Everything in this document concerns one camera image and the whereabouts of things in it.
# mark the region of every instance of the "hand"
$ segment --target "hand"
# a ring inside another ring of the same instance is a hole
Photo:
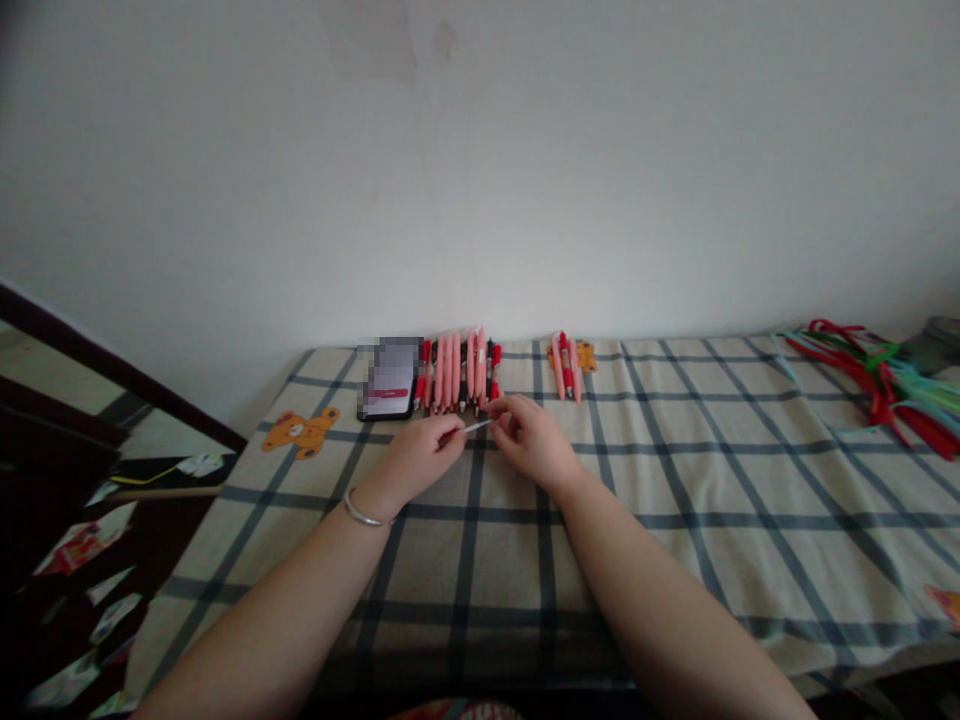
[[[517,472],[543,488],[554,502],[590,477],[557,421],[530,398],[498,398],[487,404],[487,412],[491,419],[499,420],[490,427],[500,452]]]
[[[357,510],[374,520],[395,518],[460,457],[467,442],[463,428],[456,415],[425,418],[403,428],[377,469],[354,490]]]

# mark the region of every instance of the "wrist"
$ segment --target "wrist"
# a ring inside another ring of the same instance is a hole
[[[406,500],[398,497],[396,492],[388,490],[386,483],[376,476],[357,485],[353,489],[351,500],[358,511],[372,520],[383,523],[393,520],[407,504]]]
[[[551,493],[550,499],[560,512],[566,512],[568,507],[581,502],[583,495],[588,493],[597,482],[599,481],[593,473],[581,467],[575,475]]]

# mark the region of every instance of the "smartphone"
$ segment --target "smartphone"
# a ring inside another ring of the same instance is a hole
[[[358,346],[361,358],[367,359],[358,388],[358,420],[406,420],[413,414],[422,348],[419,337],[375,338]]]

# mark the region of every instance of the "left hand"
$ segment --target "left hand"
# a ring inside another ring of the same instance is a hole
[[[456,415],[438,415],[403,428],[377,469],[354,490],[352,499],[357,510],[374,520],[395,518],[404,505],[439,480],[460,457],[467,442],[464,427]]]

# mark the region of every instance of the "teddy bear print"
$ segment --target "teddy bear print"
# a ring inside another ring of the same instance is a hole
[[[293,443],[300,448],[297,460],[312,458],[320,452],[323,441],[327,437],[327,431],[338,417],[340,417],[340,411],[336,408],[326,408],[319,417],[309,420],[304,420],[289,410],[281,413],[277,422],[270,428],[267,439],[263,441],[263,450],[270,452],[281,445]]]

